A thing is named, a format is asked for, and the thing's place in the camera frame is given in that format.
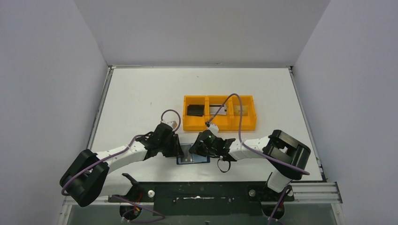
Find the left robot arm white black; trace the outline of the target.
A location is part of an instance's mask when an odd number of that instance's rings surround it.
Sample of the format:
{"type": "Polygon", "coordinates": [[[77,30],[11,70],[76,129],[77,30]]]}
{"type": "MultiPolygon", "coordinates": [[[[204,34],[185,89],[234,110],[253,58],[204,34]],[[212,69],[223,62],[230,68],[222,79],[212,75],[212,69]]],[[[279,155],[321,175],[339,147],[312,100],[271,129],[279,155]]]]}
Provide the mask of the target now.
{"type": "Polygon", "coordinates": [[[100,196],[131,193],[137,181],[116,170],[158,153],[166,158],[181,156],[177,127],[176,121],[162,121],[154,131],[135,136],[127,145],[101,152],[81,151],[60,179],[61,194],[85,207],[100,196]]]}

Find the blue leather card holder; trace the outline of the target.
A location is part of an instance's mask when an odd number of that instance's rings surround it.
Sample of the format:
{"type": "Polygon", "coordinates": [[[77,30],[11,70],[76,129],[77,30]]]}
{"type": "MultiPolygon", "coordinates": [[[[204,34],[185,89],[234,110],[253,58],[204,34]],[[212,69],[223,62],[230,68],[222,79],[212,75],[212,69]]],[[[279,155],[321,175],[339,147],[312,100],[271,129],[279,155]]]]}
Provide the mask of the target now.
{"type": "Polygon", "coordinates": [[[179,156],[176,158],[177,165],[191,165],[191,164],[207,164],[210,163],[210,157],[203,157],[197,154],[193,154],[189,152],[192,143],[183,143],[181,144],[181,149],[183,152],[183,156],[179,156]]]}

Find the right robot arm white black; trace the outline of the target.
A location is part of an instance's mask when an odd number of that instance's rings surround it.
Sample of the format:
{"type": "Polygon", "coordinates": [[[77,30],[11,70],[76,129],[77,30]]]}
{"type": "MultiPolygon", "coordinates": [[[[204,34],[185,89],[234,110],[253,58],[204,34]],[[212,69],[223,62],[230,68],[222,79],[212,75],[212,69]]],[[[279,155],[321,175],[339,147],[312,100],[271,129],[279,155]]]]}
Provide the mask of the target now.
{"type": "Polygon", "coordinates": [[[280,193],[293,180],[310,173],[305,170],[311,150],[282,130],[258,139],[222,139],[210,130],[199,133],[190,153],[227,162],[243,159],[266,159],[275,170],[267,180],[267,188],[280,193]]]}

